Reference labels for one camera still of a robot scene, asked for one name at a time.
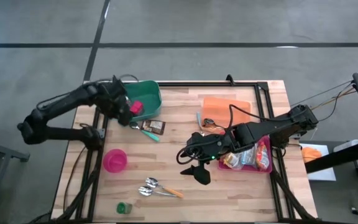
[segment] gray floor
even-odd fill
[[[103,2],[0,0],[0,43],[92,42]],[[358,42],[358,0],[115,0],[101,41]],[[0,193],[0,223],[28,222],[50,210],[67,142],[25,145],[16,124],[38,101],[78,86],[90,51],[0,49],[0,144],[31,153],[28,163],[9,166]],[[290,102],[296,103],[350,80],[354,72],[358,48],[99,49],[91,79],[131,73],[143,80],[222,80],[230,73],[238,80],[285,80]],[[305,103],[317,105],[339,90]],[[332,106],[316,116],[325,117]],[[69,127],[73,115],[50,124]],[[358,96],[340,99],[313,139],[358,139]],[[347,205],[330,200],[349,195],[348,188],[328,194],[324,187],[312,187],[320,218],[349,222],[341,215]]]

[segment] snack package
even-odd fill
[[[253,166],[257,168],[256,166],[256,148],[258,144],[255,144],[252,149],[246,150],[243,152],[243,155],[241,157],[241,164]]]
[[[154,134],[163,134],[165,129],[165,122],[156,120],[144,120],[141,130],[145,130]]]
[[[270,161],[264,142],[260,142],[256,147],[256,164],[259,170],[267,170],[269,167]]]
[[[227,153],[224,157],[223,157],[223,163],[232,168],[232,169],[242,169],[242,167],[244,166],[241,163],[241,157],[243,155],[243,152],[241,153]]]

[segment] pink cup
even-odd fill
[[[111,173],[118,173],[127,165],[127,154],[121,149],[110,150],[103,158],[103,167]]]

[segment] butcher block tabletop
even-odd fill
[[[267,81],[274,115],[290,110],[284,82]],[[258,114],[253,87],[160,87],[162,97],[161,114],[154,118],[165,121],[165,131],[156,143],[136,129],[122,127],[110,120],[106,131],[104,154],[111,149],[122,149],[127,154],[127,166],[118,174],[101,168],[94,222],[273,222],[277,221],[272,188],[268,174],[233,172],[218,169],[218,162],[211,161],[206,168],[211,173],[211,183],[199,184],[193,176],[180,172],[197,165],[196,161],[187,165],[176,162],[176,154],[183,148],[193,132],[199,131],[196,112],[202,111],[203,98],[213,96],[250,103],[251,113]],[[95,107],[78,107],[73,127],[80,123],[92,125]],[[68,144],[60,183],[53,206],[52,218],[63,213],[63,196],[74,162],[84,145],[79,141]],[[86,150],[82,153],[74,171],[67,194],[68,206],[78,193],[83,175]],[[296,146],[287,147],[284,157],[291,191],[307,211],[316,217],[301,151]],[[165,187],[184,194],[184,198],[138,193],[147,177],[156,178]],[[85,197],[83,216],[88,211],[90,190]],[[284,216],[288,217],[285,200],[280,191]],[[133,204],[130,214],[116,212],[119,202]]]

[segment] orange object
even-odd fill
[[[227,128],[230,123],[230,111],[229,105],[233,104],[237,107],[250,112],[251,113],[251,105],[249,102],[246,101],[239,101],[239,100],[228,100],[222,98],[215,98],[215,97],[205,97],[204,104],[203,104],[203,111],[201,113],[201,123],[204,124],[205,118],[210,118],[214,120],[215,124]],[[239,123],[247,123],[250,121],[250,116],[245,114],[235,108],[233,110],[233,124]],[[220,133],[222,129],[217,129],[216,133]]]
[[[162,187],[164,190],[166,190],[167,192],[170,192],[171,194],[174,194],[176,196],[178,196],[179,198],[183,198],[183,194],[180,193],[180,192],[177,192],[176,190],[173,190],[173,189],[169,189],[169,188],[166,188],[166,187]]]
[[[321,152],[317,149],[313,149],[312,147],[304,147],[302,149],[303,162],[310,162],[320,158],[321,156]]]

